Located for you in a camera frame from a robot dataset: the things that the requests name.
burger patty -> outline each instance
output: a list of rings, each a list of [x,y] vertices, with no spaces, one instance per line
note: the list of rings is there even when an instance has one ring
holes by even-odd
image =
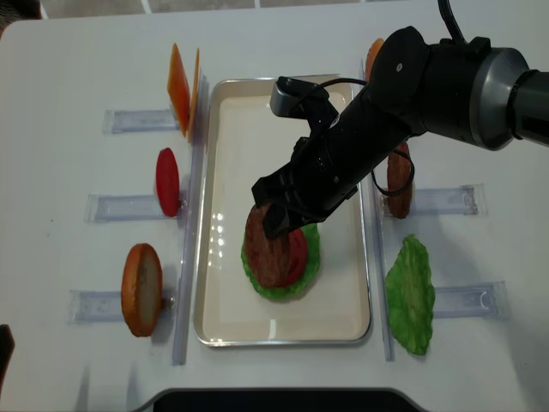
[[[397,147],[401,152],[410,155],[410,149],[407,143],[401,143]],[[412,165],[402,156],[391,152],[387,164],[387,186],[389,191],[398,191],[402,188],[412,172]],[[410,213],[410,205],[412,204],[413,185],[410,185],[399,196],[389,197],[389,210],[391,214],[398,218],[404,219]]]
[[[287,234],[267,239],[263,231],[263,217],[269,205],[251,208],[244,236],[244,254],[251,273],[264,288],[282,284],[290,268],[290,239]]]

tray rim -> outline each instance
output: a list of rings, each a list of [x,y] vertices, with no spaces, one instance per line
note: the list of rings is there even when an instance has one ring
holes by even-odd
[[[314,77],[344,77],[343,75],[337,75],[337,74],[325,74],[325,75],[300,75],[300,76],[289,76],[291,78],[299,79],[299,78],[314,78]],[[208,136],[205,146],[209,146],[209,138],[210,138],[210,127],[209,127],[209,120],[211,119],[211,112],[212,112],[212,103],[214,101],[215,93],[218,91],[218,89],[227,83],[238,83],[238,82],[272,82],[276,81],[278,77],[252,77],[252,78],[245,78],[245,79],[226,79],[221,82],[218,82],[214,88],[212,89],[212,92],[209,97],[208,102]],[[349,84],[349,88],[351,91],[351,100],[355,97],[355,90],[353,88],[352,84]],[[362,342],[365,340],[365,338],[368,336],[368,333],[371,330],[371,287],[370,287],[370,267],[368,263],[368,254],[366,250],[366,225],[365,225],[365,200],[363,193],[364,187],[363,184],[365,183],[365,179],[361,180],[358,184],[358,192],[357,195],[359,196],[359,212],[360,212],[360,238],[362,239],[362,252],[364,253],[365,258],[365,275],[366,275],[366,288],[367,288],[367,295],[368,295],[368,309],[369,309],[369,318],[368,318],[368,326],[366,327],[365,332],[355,338],[355,339],[330,339],[330,340],[310,340],[310,341],[301,341],[301,340],[271,340],[271,341],[223,341],[223,342],[210,342],[208,339],[206,339],[204,336],[202,336],[198,330],[196,329],[196,293],[198,289],[198,267],[200,263],[200,244],[202,242],[202,230],[204,226],[204,202],[206,197],[206,180],[207,180],[207,170],[208,170],[208,153],[206,153],[206,159],[202,164],[202,182],[201,182],[201,194],[200,194],[200,215],[198,216],[200,221],[198,222],[198,228],[197,228],[197,237],[196,237],[196,260],[195,265],[193,268],[193,298],[194,298],[194,304],[192,308],[192,323],[193,323],[193,330],[195,332],[196,338],[198,341],[205,346],[208,346],[210,348],[234,348],[234,347],[268,347],[268,346],[320,346],[320,345],[337,345],[337,346],[347,346],[347,345],[354,345],[357,343]]]

red tomato slice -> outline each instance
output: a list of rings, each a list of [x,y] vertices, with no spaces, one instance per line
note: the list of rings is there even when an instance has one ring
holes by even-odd
[[[170,148],[161,150],[156,161],[156,192],[164,215],[173,217],[179,212],[178,163]]]
[[[306,265],[307,240],[301,229],[297,229],[290,233],[290,269],[288,277],[278,287],[285,288],[297,282],[303,275]]]

lettuce leaf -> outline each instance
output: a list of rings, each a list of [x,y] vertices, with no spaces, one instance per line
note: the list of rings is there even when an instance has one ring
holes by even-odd
[[[318,269],[320,268],[320,235],[318,234],[317,224],[304,226],[301,230],[307,241],[307,265],[305,266],[303,275],[294,284],[285,288],[264,288],[261,286],[251,273],[248,260],[244,254],[244,245],[242,245],[240,257],[242,258],[244,272],[248,276],[248,279],[250,279],[256,292],[261,296],[272,300],[296,298],[305,292],[317,275]]]
[[[393,337],[411,354],[424,355],[432,337],[435,288],[431,284],[429,254],[415,235],[402,241],[385,279],[385,289]]]

white table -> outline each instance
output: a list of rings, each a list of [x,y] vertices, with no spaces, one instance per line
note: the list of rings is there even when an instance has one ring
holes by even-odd
[[[491,37],[494,45],[519,49],[531,67],[549,70],[548,2],[452,3],[468,39]],[[549,409],[549,152],[528,142],[497,153],[435,136],[413,143],[416,181],[424,187],[485,183],[493,206],[486,245],[469,257],[494,280],[505,279],[513,309],[507,325],[487,324],[482,336],[472,333],[474,319],[436,321],[424,360],[397,347],[396,362],[385,362],[372,261],[373,325],[356,347],[212,350],[191,332],[187,364],[173,367],[172,336],[151,342],[135,339],[123,324],[67,323],[69,290],[119,288],[135,243],[153,244],[174,282],[180,271],[183,241],[173,222],[90,227],[82,219],[89,193],[150,193],[160,149],[170,146],[181,163],[190,160],[176,132],[103,136],[100,129],[107,108],[167,107],[173,41],[188,67],[201,48],[211,85],[356,76],[371,42],[407,25],[430,43],[448,36],[434,1],[9,28],[0,41],[0,322],[11,325],[16,349],[0,409],[131,410],[179,388],[288,386],[393,388],[431,410]],[[314,35],[311,43],[302,33]],[[459,239],[459,227],[443,230]]]

